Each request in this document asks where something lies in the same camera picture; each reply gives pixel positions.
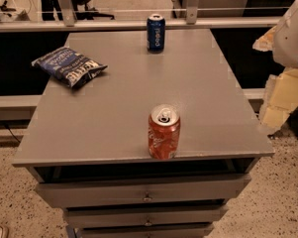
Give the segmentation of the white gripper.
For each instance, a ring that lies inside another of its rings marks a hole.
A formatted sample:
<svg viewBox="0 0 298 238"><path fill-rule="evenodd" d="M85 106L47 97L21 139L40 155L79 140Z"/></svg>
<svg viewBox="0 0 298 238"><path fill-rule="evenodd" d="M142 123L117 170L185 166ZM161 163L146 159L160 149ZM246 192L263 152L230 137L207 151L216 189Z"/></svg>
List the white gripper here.
<svg viewBox="0 0 298 238"><path fill-rule="evenodd" d="M259 110L259 130L265 135L272 135L281 129L298 107L298 0L277 26L259 37L252 48L260 52L273 49L273 59L286 66L278 76L268 78Z"/></svg>

